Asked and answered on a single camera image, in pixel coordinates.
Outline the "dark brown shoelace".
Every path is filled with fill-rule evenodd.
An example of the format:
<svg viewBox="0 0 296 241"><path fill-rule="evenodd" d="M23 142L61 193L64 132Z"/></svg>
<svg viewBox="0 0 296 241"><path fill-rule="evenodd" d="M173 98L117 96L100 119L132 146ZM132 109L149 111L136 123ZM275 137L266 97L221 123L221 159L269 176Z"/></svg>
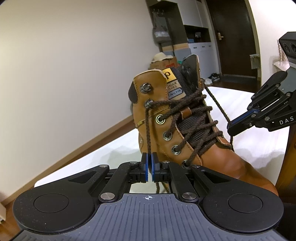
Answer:
<svg viewBox="0 0 296 241"><path fill-rule="evenodd" d="M205 95L198 88L182 99L147 99L145 106L145 130L147 155L152 155L152 144L156 154L188 169L193 165L204 165L201 156L215 144L233 149L232 140L227 141L212 120L212 107L205 104Z"/></svg>

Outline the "brown leather work boot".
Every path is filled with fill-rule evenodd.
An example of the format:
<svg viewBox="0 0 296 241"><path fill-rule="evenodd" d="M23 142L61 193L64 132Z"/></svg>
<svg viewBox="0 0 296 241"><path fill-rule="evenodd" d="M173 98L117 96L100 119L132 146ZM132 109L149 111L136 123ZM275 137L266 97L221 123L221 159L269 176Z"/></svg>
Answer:
<svg viewBox="0 0 296 241"><path fill-rule="evenodd" d="M276 187L238 156L205 102L199 58L180 66L152 69L134 77L128 91L139 149L184 168L203 166L277 193Z"/></svg>

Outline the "shoes on floor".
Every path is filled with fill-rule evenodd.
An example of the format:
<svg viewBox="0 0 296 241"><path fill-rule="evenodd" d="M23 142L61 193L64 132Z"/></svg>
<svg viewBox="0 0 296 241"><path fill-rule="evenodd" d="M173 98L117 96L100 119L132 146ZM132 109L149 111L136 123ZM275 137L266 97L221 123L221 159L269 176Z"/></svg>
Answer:
<svg viewBox="0 0 296 241"><path fill-rule="evenodd" d="M219 82L221 79L220 74L212 73L208 78L204 79L204 84L207 86L212 86L214 83Z"/></svg>

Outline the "quilted dining chair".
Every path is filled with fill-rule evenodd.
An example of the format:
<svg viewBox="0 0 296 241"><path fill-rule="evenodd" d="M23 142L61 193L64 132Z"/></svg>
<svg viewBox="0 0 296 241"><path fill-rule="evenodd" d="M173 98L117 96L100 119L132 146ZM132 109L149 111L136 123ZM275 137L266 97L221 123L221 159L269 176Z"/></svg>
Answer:
<svg viewBox="0 0 296 241"><path fill-rule="evenodd" d="M282 71L286 71L288 70L288 68L290 68L290 64L288 62L288 59L287 59L287 56L286 54L284 53L279 41L277 42L278 44L278 51L279 51L279 57L280 57L280 60L277 61L275 64L275 66L277 68L279 68L280 70Z"/></svg>

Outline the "dark wooden door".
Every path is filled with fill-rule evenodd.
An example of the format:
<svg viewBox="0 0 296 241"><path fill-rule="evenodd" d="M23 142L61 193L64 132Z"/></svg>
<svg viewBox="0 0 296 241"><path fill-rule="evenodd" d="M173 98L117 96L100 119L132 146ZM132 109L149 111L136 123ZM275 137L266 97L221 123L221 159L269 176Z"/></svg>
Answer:
<svg viewBox="0 0 296 241"><path fill-rule="evenodd" d="M256 53L247 6L240 0L206 1L217 41L222 79L242 85L257 85L257 70L250 55Z"/></svg>

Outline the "cardboard box with hat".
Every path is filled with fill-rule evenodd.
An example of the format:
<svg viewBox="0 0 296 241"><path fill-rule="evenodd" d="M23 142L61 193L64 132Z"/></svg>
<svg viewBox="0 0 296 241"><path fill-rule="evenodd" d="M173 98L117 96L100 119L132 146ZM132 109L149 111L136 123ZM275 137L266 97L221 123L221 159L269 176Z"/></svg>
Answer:
<svg viewBox="0 0 296 241"><path fill-rule="evenodd" d="M153 57L149 66L149 70L151 69L164 70L170 67L177 68L178 66L179 66L179 63L175 56L166 55L165 53L160 52L158 54L155 54L155 56Z"/></svg>

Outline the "grey hanging bag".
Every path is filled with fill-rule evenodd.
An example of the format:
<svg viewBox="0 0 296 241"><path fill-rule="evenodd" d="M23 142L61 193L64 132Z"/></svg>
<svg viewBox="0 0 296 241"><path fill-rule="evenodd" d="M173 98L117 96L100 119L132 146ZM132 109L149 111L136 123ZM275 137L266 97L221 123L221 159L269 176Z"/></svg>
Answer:
<svg viewBox="0 0 296 241"><path fill-rule="evenodd" d="M164 43L171 42L171 36L168 30L165 17L159 16L156 12L153 12L152 24L152 35L157 44L161 45Z"/></svg>

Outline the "tall dark storage shelf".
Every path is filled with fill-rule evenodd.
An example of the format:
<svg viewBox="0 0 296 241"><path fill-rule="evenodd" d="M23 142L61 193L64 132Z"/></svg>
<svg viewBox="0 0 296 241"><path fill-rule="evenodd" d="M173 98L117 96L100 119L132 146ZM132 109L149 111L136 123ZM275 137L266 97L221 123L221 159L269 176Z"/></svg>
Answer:
<svg viewBox="0 0 296 241"><path fill-rule="evenodd" d="M170 42L160 45L167 55L181 62L185 57L199 57L201 77L218 74L219 60L214 31L206 1L146 1L151 17L167 29Z"/></svg>

